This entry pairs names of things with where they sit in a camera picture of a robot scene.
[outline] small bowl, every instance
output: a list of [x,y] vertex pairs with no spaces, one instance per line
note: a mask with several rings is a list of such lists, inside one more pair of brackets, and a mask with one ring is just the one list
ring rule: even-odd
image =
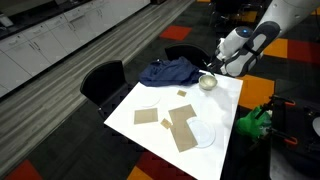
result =
[[199,86],[207,91],[212,90],[216,85],[217,85],[218,81],[216,79],[216,77],[212,76],[212,75],[202,75],[199,78]]

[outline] red carpet tile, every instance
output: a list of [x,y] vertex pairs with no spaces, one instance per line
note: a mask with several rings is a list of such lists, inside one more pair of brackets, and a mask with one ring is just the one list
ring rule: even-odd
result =
[[13,170],[5,180],[42,180],[42,177],[32,166],[30,161],[25,160]]
[[193,180],[194,178],[167,161],[147,151],[142,154],[136,166],[154,180]]
[[288,40],[288,59],[320,64],[320,44]]
[[182,26],[169,26],[165,31],[160,35],[161,38],[174,39],[174,40],[184,40],[187,35],[190,33],[191,28],[182,27]]

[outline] kitchen counter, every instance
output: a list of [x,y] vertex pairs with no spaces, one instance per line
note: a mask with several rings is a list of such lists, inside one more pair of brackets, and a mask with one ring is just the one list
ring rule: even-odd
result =
[[37,25],[90,1],[91,0],[81,0],[78,3],[71,3],[67,1],[60,5],[52,2],[29,10],[28,12],[20,13],[13,17],[10,17],[14,25],[7,28],[6,30],[0,29],[0,40],[19,33],[25,29],[28,29],[34,25]]

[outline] brown cardboard square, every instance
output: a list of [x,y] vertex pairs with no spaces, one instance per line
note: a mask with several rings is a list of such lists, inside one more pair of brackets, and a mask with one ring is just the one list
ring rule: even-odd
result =
[[198,145],[186,121],[179,121],[170,128],[179,152],[186,151]]
[[187,92],[182,91],[182,90],[179,90],[177,94],[178,94],[179,96],[185,97],[186,94],[187,94]]
[[169,121],[166,120],[166,119],[163,119],[163,120],[162,120],[161,125],[162,125],[163,127],[165,127],[166,129],[169,129],[169,128],[172,126],[171,122],[169,122]]
[[150,123],[158,121],[158,109],[137,110],[134,113],[134,124]]
[[194,112],[191,104],[186,105],[186,106],[182,106],[177,109],[172,109],[169,111],[169,114],[170,114],[171,121],[173,124],[175,124],[176,122],[180,122],[180,121],[185,122],[189,118],[197,116],[196,113]]

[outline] green object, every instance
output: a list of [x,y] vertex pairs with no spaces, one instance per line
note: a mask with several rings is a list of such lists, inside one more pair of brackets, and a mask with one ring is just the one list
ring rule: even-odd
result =
[[270,121],[270,115],[267,112],[264,112],[259,119],[255,119],[260,111],[261,107],[258,106],[247,116],[240,118],[236,123],[237,132],[241,135],[250,136],[256,141],[263,133],[265,122]]

